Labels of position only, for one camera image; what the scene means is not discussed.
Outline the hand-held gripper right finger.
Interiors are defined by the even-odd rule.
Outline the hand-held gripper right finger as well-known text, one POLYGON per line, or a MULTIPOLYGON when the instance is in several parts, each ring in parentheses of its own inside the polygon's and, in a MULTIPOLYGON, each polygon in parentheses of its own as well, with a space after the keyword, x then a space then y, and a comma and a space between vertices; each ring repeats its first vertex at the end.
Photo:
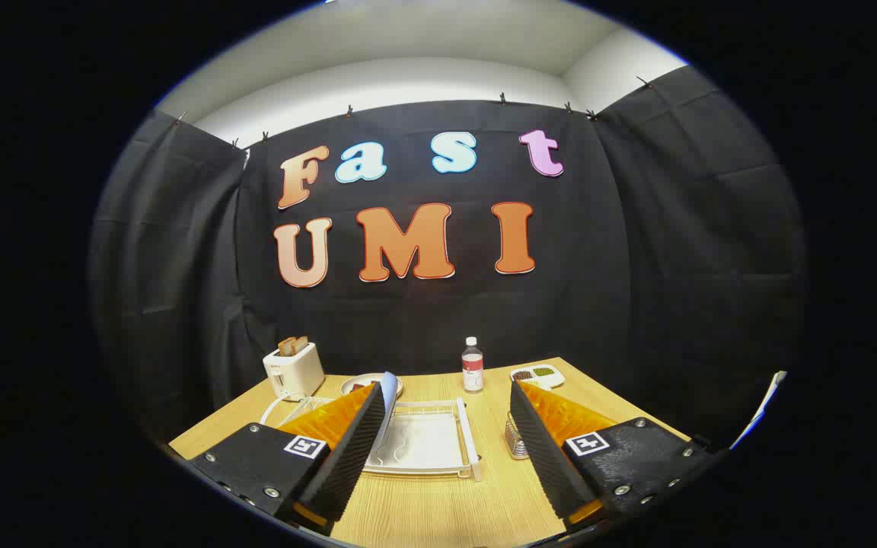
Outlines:
POLYGON ((717 464, 717 455, 699 441, 653 419, 617 422, 524 381, 511 384, 509 415, 568 530, 620 526, 717 464))

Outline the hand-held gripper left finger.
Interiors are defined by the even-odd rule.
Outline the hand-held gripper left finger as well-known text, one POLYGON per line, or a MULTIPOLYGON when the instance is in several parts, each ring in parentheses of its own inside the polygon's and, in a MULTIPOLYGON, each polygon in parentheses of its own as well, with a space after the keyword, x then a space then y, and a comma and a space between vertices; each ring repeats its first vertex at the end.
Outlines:
POLYGON ((387 381, 377 381, 278 428, 249 422, 189 462, 247 505, 328 535, 386 425, 387 381))

